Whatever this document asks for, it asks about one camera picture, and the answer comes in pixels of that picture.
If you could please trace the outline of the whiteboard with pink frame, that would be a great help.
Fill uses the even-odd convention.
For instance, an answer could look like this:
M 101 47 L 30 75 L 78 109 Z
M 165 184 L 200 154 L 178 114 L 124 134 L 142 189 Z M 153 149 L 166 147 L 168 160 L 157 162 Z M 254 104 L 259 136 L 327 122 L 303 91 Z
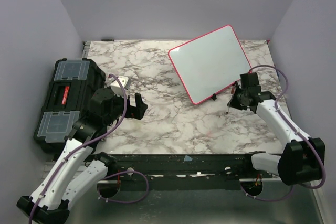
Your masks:
M 230 87 L 251 68 L 229 24 L 170 49 L 168 57 L 194 105 Z

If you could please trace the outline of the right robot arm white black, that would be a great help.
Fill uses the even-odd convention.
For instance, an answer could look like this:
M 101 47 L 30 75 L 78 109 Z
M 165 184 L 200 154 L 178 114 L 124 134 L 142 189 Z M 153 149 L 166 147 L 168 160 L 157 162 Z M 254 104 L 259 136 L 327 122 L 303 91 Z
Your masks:
M 284 147 L 281 155 L 266 152 L 252 154 L 251 159 L 241 165 L 246 177 L 255 177 L 263 170 L 279 176 L 289 186 L 325 180 L 323 140 L 302 131 L 280 107 L 275 96 L 269 91 L 262 91 L 257 73 L 240 76 L 240 82 L 234 84 L 228 106 L 250 110 L 258 115 Z

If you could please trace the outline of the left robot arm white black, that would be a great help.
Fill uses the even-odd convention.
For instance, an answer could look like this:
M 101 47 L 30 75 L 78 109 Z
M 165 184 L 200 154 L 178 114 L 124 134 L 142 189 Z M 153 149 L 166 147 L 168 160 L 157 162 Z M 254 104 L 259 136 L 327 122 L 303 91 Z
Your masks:
M 148 105 L 135 94 L 135 105 L 124 88 L 118 96 L 111 88 L 98 89 L 90 99 L 88 111 L 74 123 L 64 149 L 43 182 L 29 196 L 22 196 L 16 206 L 29 223 L 65 223 L 74 203 L 102 179 L 119 178 L 117 160 L 101 152 L 89 166 L 76 175 L 78 168 L 95 150 L 99 141 L 111 134 L 124 118 L 141 120 Z

